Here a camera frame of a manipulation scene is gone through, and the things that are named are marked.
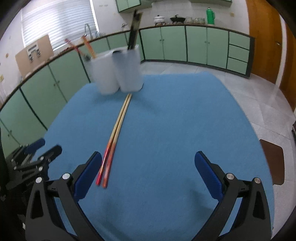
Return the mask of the wooden chopstick red end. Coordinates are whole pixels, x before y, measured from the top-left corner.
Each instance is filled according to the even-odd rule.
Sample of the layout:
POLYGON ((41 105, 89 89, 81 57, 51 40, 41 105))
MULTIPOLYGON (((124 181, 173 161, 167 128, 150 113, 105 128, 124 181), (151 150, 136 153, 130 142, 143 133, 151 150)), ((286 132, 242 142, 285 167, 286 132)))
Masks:
POLYGON ((116 120, 116 122, 115 122, 115 125, 114 125, 114 127, 113 127, 113 130, 112 130, 112 132, 111 132, 111 135, 110 135, 110 138, 109 138, 109 141, 108 141, 108 143, 107 143, 107 146, 106 146, 106 149, 105 149, 105 153, 104 153, 104 156, 103 156, 102 165, 101 165, 101 167, 100 167, 100 169, 99 169, 98 176, 97 176, 97 178, 96 178, 96 182, 95 182, 96 185, 100 185, 100 183, 101 183, 102 176, 103 176, 103 172, 104 172, 104 168, 105 168, 106 161, 107 161, 107 157, 108 157, 109 152, 110 152, 110 149, 111 149, 111 144, 112 144, 112 142, 113 142, 113 139, 114 139, 114 136, 115 136, 115 132, 116 132, 116 130, 117 130, 117 127, 118 127, 118 124, 119 124, 119 121, 120 121, 121 115, 122 115, 122 113, 123 113, 123 110, 124 110, 124 108, 125 108, 125 105, 126 105, 126 103, 127 103, 127 101, 128 101, 129 96, 130 96, 130 94, 128 94, 128 95, 126 96, 125 101, 124 101, 124 103, 123 103, 123 105, 122 105, 122 107, 121 107, 121 110, 120 110, 119 114, 118 114, 118 117, 117 117, 117 120, 116 120))
POLYGON ((83 40, 83 43, 86 46, 88 52, 91 54, 92 58, 95 59, 96 58, 96 53, 93 50, 93 48, 91 47, 91 45, 89 44, 89 42, 86 39, 86 37, 85 36, 82 36, 81 39, 83 40))
POLYGON ((78 47, 76 46, 76 45, 74 45, 69 39, 65 39, 65 42, 70 46, 70 47, 72 47, 76 52, 78 52, 79 54, 81 54, 82 56, 87 56, 87 54, 85 54, 84 52, 82 52, 82 51, 80 51, 79 49, 78 49, 78 47))
POLYGON ((125 114, 127 112, 127 109, 128 109, 128 106, 130 104, 131 99, 132 99, 132 94, 130 93, 128 101, 127 101, 127 103, 125 105, 125 108, 123 110, 123 113, 121 115, 117 130, 115 132, 115 136, 114 136, 113 142, 111 144, 111 149, 110 149, 109 155, 107 157, 106 168, 105 168, 105 172, 104 172, 104 176, 103 176, 103 183, 102 183, 103 188, 107 188, 107 185, 108 185, 108 180, 109 180, 109 176, 110 176, 111 165, 112 165, 113 157, 114 157, 114 154, 115 154, 116 145, 117 145, 117 142, 118 142, 118 138, 119 138, 119 134, 120 134, 120 131, 121 131, 123 121, 125 119, 125 114))

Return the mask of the black chopstick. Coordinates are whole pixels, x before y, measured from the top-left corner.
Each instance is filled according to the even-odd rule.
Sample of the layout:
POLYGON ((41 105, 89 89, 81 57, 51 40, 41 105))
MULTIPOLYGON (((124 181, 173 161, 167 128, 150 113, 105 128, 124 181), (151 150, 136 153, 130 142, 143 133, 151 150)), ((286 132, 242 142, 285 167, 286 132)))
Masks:
POLYGON ((128 41, 129 50, 134 49, 135 47, 141 19, 142 19, 142 12, 138 12, 135 9, 133 13, 132 25, 130 27, 130 35, 129 35, 129 41, 128 41))
POLYGON ((127 49, 131 50, 134 49, 136 37, 137 37, 137 22, 138 22, 138 13, 137 10, 133 12, 133 18, 132 18, 132 25, 130 27, 130 34, 129 34, 129 40, 128 40, 128 46, 127 49))

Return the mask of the green lower kitchen cabinets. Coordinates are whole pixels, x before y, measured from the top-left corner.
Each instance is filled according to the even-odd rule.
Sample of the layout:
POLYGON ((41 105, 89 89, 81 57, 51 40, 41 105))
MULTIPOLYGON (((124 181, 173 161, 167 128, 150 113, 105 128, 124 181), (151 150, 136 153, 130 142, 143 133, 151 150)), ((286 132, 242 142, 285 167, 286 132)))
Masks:
POLYGON ((140 29, 138 55, 127 57, 129 32, 93 40, 94 60, 85 61, 84 45, 69 48, 29 73, 1 107, 5 155, 42 137, 53 120, 84 85, 105 73, 133 77, 142 62, 167 61, 206 66, 242 77, 251 73, 255 39, 218 27, 171 25, 140 29))

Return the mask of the blue table mat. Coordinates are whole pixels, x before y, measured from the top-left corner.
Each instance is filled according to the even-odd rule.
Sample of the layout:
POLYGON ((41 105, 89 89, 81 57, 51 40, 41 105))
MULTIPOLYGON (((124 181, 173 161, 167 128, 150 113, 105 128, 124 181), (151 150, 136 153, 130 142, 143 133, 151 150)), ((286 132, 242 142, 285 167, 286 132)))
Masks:
POLYGON ((240 105, 208 72, 144 77, 107 187, 92 184, 79 204, 104 240, 192 240, 218 204, 196 169, 199 151, 254 187, 250 215, 235 224, 238 198, 219 237, 270 240, 274 195, 264 151, 240 105))

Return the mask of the brown wooden chair seat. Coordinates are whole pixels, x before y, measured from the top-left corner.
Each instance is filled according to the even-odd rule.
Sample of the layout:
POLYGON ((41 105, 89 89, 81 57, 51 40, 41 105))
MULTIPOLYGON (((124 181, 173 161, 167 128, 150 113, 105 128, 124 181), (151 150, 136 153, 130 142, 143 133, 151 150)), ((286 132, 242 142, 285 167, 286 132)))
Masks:
POLYGON ((283 185, 285 182, 285 160, 282 147, 260 139, 264 151, 273 185, 283 185))

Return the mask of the brown cardboard box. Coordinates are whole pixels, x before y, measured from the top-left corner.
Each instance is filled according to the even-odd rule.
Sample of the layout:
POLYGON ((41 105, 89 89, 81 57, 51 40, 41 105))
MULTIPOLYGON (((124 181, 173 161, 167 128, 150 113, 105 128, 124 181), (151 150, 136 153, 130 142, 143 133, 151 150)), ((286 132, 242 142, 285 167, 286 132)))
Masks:
POLYGON ((23 79, 54 56, 49 35, 37 39, 16 54, 15 59, 23 79))

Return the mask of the white two-compartment utensil holder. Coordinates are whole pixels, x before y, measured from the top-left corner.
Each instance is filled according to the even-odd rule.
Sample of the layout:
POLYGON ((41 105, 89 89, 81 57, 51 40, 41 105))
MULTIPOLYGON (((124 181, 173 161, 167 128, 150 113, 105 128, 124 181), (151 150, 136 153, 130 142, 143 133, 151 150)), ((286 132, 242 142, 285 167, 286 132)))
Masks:
POLYGON ((102 95, 112 95, 118 90, 138 92, 144 85, 138 44, 131 50, 120 47, 99 53, 95 59, 85 62, 85 68, 102 95))

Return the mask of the brown wooden door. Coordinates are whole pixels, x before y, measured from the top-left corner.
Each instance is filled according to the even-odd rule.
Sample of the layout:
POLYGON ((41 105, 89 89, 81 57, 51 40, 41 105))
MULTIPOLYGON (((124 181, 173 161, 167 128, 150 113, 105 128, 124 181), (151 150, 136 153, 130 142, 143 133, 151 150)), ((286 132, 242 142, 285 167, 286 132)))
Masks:
POLYGON ((295 37, 289 26, 286 25, 287 30, 287 55, 285 60, 285 68, 283 72, 282 81, 280 84, 280 90, 287 99, 292 110, 295 110, 296 101, 296 45, 295 37))
POLYGON ((282 53, 282 28, 278 11, 267 1, 246 1, 249 34, 255 38, 251 73, 275 84, 282 53))

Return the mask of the chrome sink faucet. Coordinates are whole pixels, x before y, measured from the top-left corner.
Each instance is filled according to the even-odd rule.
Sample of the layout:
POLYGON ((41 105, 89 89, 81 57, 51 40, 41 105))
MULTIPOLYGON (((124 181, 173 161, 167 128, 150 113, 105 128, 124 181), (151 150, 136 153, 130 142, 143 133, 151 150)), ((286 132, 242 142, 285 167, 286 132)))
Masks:
POLYGON ((87 37, 89 35, 90 40, 93 40, 92 31, 90 28, 90 25, 86 23, 84 25, 84 37, 87 37))

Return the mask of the white window blinds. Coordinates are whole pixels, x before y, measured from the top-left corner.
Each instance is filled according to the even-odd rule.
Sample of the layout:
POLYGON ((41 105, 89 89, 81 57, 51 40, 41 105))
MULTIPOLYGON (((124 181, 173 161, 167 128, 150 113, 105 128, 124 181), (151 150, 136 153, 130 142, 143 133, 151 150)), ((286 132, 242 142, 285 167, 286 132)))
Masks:
POLYGON ((65 44, 66 38, 80 39, 86 23, 92 34, 99 31, 92 1, 30 1, 21 10, 23 44, 28 46, 49 35, 55 50, 65 44))

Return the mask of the glass jars on counter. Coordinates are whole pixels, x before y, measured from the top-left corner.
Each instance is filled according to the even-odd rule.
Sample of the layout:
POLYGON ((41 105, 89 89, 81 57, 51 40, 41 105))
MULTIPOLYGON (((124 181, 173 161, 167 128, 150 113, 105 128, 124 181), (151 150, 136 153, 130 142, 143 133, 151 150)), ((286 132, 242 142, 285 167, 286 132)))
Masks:
POLYGON ((206 21, 205 18, 193 18, 191 16, 187 16, 185 19, 185 23, 193 25, 205 25, 206 21))

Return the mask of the black wok pan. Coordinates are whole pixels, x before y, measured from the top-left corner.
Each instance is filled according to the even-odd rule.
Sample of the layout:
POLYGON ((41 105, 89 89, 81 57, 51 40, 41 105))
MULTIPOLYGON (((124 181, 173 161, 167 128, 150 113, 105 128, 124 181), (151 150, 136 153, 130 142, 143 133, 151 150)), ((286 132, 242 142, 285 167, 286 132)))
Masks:
POLYGON ((175 16, 171 17, 170 20, 171 20, 172 24, 178 24, 178 23, 184 24, 186 18, 181 17, 179 15, 175 15, 175 16))

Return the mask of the green thermos flask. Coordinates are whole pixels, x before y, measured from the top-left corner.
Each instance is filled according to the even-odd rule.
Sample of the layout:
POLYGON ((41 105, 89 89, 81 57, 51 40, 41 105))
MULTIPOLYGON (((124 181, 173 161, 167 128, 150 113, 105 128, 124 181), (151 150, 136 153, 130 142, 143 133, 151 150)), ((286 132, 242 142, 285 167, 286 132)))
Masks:
POLYGON ((215 13, 211 8, 207 8, 206 15, 208 25, 215 25, 215 13))

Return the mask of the white cooking pot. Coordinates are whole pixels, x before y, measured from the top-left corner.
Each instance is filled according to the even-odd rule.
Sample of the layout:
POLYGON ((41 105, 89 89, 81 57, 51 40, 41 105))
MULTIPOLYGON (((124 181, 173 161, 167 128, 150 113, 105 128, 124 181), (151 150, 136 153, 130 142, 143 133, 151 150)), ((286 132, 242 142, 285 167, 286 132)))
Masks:
POLYGON ((164 25, 166 23, 166 19, 164 16, 157 15, 154 17, 154 24, 157 25, 164 25))

